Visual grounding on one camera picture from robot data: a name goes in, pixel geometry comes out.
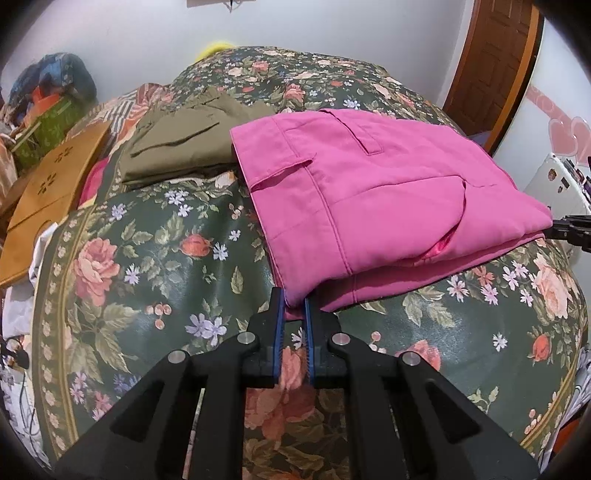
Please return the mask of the striped patchwork blanket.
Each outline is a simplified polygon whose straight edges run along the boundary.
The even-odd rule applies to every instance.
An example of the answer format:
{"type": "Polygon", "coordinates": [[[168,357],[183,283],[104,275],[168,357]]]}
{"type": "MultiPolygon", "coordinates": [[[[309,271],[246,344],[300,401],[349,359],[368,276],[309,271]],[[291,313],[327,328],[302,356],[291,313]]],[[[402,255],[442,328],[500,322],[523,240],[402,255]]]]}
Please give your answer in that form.
{"type": "Polygon", "coordinates": [[[171,98],[172,92],[168,85],[144,83],[128,93],[91,107],[68,131],[66,139],[73,139],[93,124],[108,123],[106,140],[111,144],[116,143],[153,105],[168,103],[171,98]]]}

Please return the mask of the brown wooden door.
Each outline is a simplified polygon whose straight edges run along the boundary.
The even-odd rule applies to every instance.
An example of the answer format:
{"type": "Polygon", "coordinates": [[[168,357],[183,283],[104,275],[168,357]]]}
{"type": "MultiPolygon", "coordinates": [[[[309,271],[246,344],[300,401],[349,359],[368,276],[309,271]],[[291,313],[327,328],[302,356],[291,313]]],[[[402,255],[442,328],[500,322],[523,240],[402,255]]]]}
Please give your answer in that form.
{"type": "Polygon", "coordinates": [[[544,20],[531,1],[473,3],[470,24],[444,111],[493,154],[523,98],[544,20]]]}

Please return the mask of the yellow curved bed rail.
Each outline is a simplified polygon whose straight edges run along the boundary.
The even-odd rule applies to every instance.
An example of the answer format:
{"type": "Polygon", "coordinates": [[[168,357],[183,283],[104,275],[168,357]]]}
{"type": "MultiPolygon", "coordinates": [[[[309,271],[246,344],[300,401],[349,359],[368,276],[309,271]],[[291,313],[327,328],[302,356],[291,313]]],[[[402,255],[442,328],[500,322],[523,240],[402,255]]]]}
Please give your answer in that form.
{"type": "Polygon", "coordinates": [[[195,59],[195,61],[197,61],[197,62],[201,61],[205,58],[211,57],[211,55],[217,54],[218,52],[232,49],[234,46],[235,45],[233,45],[232,43],[225,42],[225,41],[211,42],[211,44],[208,44],[207,47],[202,49],[197,54],[197,59],[195,59]]]}

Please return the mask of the green storage box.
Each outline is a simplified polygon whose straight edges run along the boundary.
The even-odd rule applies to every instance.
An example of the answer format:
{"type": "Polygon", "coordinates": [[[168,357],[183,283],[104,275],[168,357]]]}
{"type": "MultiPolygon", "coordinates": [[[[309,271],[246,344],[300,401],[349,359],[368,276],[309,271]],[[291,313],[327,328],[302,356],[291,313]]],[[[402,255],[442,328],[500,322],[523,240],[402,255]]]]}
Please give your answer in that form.
{"type": "Polygon", "coordinates": [[[17,172],[36,165],[57,147],[84,115],[84,105],[71,96],[61,98],[26,128],[10,149],[17,172]]]}

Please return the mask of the pink pants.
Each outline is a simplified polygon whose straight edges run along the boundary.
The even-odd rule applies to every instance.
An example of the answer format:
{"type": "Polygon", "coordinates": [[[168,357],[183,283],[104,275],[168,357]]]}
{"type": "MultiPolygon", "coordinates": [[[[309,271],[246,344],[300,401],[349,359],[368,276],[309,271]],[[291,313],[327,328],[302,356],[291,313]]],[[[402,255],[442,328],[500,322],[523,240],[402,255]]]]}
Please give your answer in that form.
{"type": "Polygon", "coordinates": [[[291,308],[405,293],[539,238],[549,209],[444,125],[360,110],[235,127],[233,151],[291,308]]]}

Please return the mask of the floral bedspread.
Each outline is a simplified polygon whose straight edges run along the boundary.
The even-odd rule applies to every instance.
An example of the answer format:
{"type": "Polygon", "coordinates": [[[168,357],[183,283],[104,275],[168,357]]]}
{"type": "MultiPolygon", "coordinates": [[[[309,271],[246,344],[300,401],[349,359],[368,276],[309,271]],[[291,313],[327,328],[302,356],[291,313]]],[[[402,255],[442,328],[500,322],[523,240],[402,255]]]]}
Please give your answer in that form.
{"type": "Polygon", "coordinates": [[[236,47],[92,110],[91,205],[53,233],[32,368],[55,463],[164,354],[317,294],[370,350],[411,349],[534,458],[575,390],[587,306],[549,209],[437,106],[363,61],[236,47]]]}

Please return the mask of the olive green folded pants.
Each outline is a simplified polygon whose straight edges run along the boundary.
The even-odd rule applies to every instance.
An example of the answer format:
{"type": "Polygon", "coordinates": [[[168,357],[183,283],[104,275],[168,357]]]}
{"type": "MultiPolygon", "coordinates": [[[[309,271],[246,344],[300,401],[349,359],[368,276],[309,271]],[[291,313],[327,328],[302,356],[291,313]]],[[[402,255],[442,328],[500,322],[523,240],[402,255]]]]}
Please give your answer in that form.
{"type": "Polygon", "coordinates": [[[273,115],[263,101],[252,105],[209,87],[175,111],[144,115],[121,153],[121,181],[142,186],[235,164],[230,130],[273,115]]]}

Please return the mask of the pile of blue clothes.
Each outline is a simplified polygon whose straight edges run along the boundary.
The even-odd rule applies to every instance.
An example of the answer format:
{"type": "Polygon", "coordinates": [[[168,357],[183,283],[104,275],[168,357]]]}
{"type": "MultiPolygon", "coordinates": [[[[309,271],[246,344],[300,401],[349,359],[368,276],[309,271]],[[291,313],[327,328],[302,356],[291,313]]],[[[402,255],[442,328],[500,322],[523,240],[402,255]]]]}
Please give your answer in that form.
{"type": "Polygon", "coordinates": [[[72,53],[48,54],[24,69],[13,83],[8,106],[17,108],[30,101],[39,86],[73,94],[82,102],[92,102],[97,95],[96,85],[84,62],[72,53]]]}

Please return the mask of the wooden lap desk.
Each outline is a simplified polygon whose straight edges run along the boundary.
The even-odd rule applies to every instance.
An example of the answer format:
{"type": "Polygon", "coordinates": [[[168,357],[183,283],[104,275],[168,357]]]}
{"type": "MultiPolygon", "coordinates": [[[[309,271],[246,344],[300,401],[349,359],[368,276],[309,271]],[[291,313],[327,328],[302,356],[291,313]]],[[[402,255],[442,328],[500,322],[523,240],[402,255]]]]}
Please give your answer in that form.
{"type": "Polygon", "coordinates": [[[85,178],[100,157],[110,123],[99,121],[47,153],[20,197],[1,253],[1,286],[29,270],[36,240],[77,206],[85,178]]]}

